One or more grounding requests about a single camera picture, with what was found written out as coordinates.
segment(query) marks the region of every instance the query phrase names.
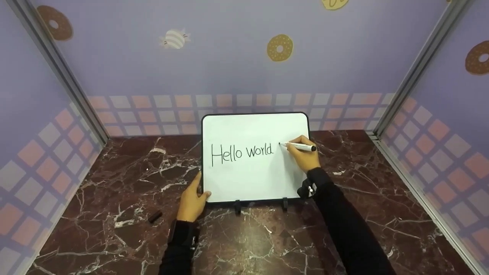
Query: white marker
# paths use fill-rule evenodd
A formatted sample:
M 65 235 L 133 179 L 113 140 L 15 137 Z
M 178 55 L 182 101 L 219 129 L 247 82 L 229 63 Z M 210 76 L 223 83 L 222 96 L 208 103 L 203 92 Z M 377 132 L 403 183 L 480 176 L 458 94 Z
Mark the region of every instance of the white marker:
M 316 146 L 314 145 L 305 145 L 301 143 L 294 143 L 294 142 L 279 142 L 278 144 L 287 147 L 287 143 L 292 144 L 295 148 L 302 150 L 302 151 L 309 151 L 309 152 L 314 152 L 317 150 Z

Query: small whiteboard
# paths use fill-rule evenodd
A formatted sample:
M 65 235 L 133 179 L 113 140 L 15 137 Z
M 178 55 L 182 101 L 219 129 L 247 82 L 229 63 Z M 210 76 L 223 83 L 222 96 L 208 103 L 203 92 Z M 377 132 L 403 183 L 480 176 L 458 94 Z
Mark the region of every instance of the small whiteboard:
M 203 190 L 208 202 L 298 198 L 306 178 L 279 142 L 309 137 L 305 113 L 206 115 L 202 119 Z

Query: purple wall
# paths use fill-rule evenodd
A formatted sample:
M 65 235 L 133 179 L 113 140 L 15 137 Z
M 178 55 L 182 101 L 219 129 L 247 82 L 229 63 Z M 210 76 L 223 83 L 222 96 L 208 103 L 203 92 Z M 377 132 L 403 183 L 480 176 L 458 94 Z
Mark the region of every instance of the purple wall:
M 488 12 L 488 1 L 469 8 L 383 140 L 489 270 L 489 74 L 465 66 L 472 48 L 489 40 Z
M 101 148 L 5 1 L 0 37 L 0 274 L 13 275 L 30 266 Z
M 443 0 L 349 1 L 337 10 L 319 0 L 33 3 L 68 18 L 73 35 L 57 45 L 87 95 L 108 101 L 101 118 L 110 121 L 113 136 L 186 134 L 200 128 L 199 111 L 302 109 L 315 130 L 371 130 L 447 7 Z M 190 41 L 181 48 L 159 45 L 168 30 L 183 28 Z M 278 34 L 293 41 L 282 62 L 267 56 Z M 352 98 L 362 93 L 369 100 L 355 104 Z M 335 104 L 338 94 L 347 98 Z M 169 107 L 158 106 L 153 96 L 159 95 L 172 97 Z M 210 104 L 200 106 L 196 95 L 210 97 Z M 229 104 L 220 105 L 218 95 L 230 95 Z M 118 103 L 109 96 L 122 96 L 116 100 L 126 110 L 113 110 Z M 144 110 L 132 96 L 147 98 L 151 114 L 139 116 Z M 189 96 L 193 104 L 180 109 L 173 96 Z M 180 111 L 193 111 L 194 121 L 180 119 Z

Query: hand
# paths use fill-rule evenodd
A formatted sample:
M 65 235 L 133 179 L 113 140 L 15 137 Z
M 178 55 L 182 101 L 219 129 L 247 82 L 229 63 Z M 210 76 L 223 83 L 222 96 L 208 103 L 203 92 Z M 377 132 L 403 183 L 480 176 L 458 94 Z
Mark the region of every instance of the hand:
M 294 142 L 294 143 L 302 143 L 306 145 L 314 145 L 314 142 L 310 141 L 307 137 L 305 136 L 300 136 L 297 138 L 294 138 L 293 140 L 289 142 Z M 295 148 L 292 144 L 287 143 L 287 151 L 290 152 L 290 154 L 294 157 L 295 162 L 299 166 L 299 168 L 304 171 L 304 173 L 307 173 L 309 170 L 321 167 L 319 164 L 319 155 L 317 153 L 317 150 L 314 152 L 306 152 L 306 151 L 300 151 L 297 148 Z
M 204 211 L 205 202 L 210 197 L 211 192 L 206 191 L 200 196 L 197 194 L 201 176 L 202 173 L 199 171 L 192 183 L 182 193 L 177 220 L 193 223 Z

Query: checkered pattern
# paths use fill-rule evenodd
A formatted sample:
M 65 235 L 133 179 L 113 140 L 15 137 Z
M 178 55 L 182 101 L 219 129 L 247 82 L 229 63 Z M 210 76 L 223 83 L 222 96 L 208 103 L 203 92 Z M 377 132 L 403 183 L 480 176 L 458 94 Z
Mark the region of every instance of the checkered pattern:
M 100 151 L 71 103 L 0 164 L 0 274 L 20 274 L 34 259 Z
M 468 251 L 489 266 L 489 160 L 415 99 L 382 137 Z
M 393 93 L 92 96 L 111 136 L 193 135 L 206 114 L 305 112 L 317 130 L 373 130 Z

